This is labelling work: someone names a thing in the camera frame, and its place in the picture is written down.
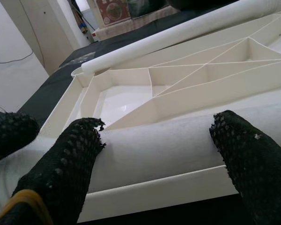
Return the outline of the white plastic table leg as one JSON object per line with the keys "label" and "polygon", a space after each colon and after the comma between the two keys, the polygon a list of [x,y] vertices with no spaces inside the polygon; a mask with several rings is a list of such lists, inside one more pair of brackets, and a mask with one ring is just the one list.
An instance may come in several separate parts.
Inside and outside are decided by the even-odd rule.
{"label": "white plastic table leg", "polygon": [[131,43],[81,65],[85,74],[110,68],[121,62],[161,50],[248,19],[260,18],[276,11],[281,0],[238,0],[194,19]]}
{"label": "white plastic table leg", "polygon": [[[268,93],[230,109],[281,146],[281,95]],[[237,193],[208,128],[213,113],[103,131],[78,222],[110,218]],[[19,178],[56,139],[38,137],[0,163],[0,209]]]}

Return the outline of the red printed cardboard box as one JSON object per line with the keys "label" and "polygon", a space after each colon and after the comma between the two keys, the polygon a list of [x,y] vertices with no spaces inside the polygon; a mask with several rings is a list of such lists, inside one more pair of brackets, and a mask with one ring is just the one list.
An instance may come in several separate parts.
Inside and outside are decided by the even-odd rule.
{"label": "red printed cardboard box", "polygon": [[96,5],[105,26],[131,18],[127,0],[96,0]]}

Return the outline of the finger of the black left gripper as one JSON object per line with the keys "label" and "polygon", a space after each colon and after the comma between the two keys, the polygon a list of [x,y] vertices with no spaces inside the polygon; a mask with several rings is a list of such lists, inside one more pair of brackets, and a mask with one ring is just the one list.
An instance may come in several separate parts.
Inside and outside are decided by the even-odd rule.
{"label": "finger of the black left gripper", "polygon": [[31,143],[39,131],[38,122],[27,114],[0,112],[0,160]]}

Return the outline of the yellow rubber band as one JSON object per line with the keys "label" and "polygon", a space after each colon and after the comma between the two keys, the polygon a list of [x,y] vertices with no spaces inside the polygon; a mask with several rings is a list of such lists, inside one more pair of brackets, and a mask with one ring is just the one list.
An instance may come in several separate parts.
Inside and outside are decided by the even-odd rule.
{"label": "yellow rubber band", "polygon": [[43,199],[37,192],[31,189],[23,189],[12,196],[1,210],[0,219],[7,215],[7,213],[18,203],[28,204],[38,219],[42,222],[42,225],[53,225],[50,213]]}

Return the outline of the black table cloth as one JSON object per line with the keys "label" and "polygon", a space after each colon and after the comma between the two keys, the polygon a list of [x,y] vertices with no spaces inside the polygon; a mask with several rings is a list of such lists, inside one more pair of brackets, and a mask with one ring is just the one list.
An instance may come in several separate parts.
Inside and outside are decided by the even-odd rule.
{"label": "black table cloth", "polygon": [[[149,24],[86,47],[73,51],[65,60],[68,62],[84,54],[94,52],[95,57],[102,56],[123,46],[149,37],[165,29],[217,9],[190,9],[157,19]],[[34,117],[43,125],[57,102],[72,81],[71,72],[80,64],[65,66],[54,72],[20,108],[20,112]],[[240,195],[192,202],[167,208],[149,210],[118,217],[110,217],[78,225],[255,225],[246,210]]]}

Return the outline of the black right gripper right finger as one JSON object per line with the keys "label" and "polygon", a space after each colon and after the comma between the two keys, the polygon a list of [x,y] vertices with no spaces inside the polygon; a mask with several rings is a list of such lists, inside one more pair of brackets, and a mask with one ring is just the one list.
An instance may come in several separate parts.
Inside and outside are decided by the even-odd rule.
{"label": "black right gripper right finger", "polygon": [[231,110],[209,128],[228,176],[255,225],[281,225],[281,146]]}

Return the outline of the white plastic children table top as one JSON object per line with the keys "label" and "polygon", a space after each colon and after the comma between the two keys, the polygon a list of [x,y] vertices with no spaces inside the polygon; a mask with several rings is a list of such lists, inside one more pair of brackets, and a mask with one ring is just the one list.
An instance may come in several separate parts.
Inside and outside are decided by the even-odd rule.
{"label": "white plastic children table top", "polygon": [[106,124],[80,222],[235,194],[209,134],[215,113],[281,146],[281,9],[72,77],[40,135],[53,141],[81,117]]}

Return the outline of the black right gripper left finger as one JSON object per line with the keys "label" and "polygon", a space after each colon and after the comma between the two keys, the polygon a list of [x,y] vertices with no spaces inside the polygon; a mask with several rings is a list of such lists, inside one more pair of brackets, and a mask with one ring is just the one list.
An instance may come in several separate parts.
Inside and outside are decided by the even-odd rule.
{"label": "black right gripper left finger", "polygon": [[[105,147],[99,130],[105,123],[97,118],[73,121],[54,145],[17,182],[12,196],[23,189],[43,199],[53,225],[76,225],[87,195],[92,169]],[[16,204],[0,225],[42,225],[26,203]]]}

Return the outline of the black bag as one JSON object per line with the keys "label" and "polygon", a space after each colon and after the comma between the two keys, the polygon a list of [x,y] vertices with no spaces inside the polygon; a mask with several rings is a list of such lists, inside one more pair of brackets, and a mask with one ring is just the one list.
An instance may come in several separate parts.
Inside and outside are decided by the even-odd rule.
{"label": "black bag", "polygon": [[166,0],[127,0],[131,18],[138,18],[143,15],[155,12],[167,6]]}

